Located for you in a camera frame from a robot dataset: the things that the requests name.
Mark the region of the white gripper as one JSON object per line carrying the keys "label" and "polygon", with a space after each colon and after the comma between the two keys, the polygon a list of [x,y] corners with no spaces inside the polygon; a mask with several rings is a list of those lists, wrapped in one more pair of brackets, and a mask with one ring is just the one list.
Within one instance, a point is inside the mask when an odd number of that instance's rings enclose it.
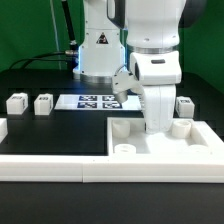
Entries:
{"label": "white gripper", "polygon": [[176,85],[182,76],[179,53],[132,53],[129,69],[140,85],[146,132],[167,132],[173,120]]}

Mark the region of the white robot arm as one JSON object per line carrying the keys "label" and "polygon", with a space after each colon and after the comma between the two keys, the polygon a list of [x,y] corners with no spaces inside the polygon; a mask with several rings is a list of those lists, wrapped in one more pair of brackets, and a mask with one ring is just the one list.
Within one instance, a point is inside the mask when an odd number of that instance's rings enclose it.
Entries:
{"label": "white robot arm", "polygon": [[111,83],[118,102],[139,95],[148,133],[170,129],[181,82],[179,30],[202,15],[207,0],[83,0],[85,37],[76,78]]}

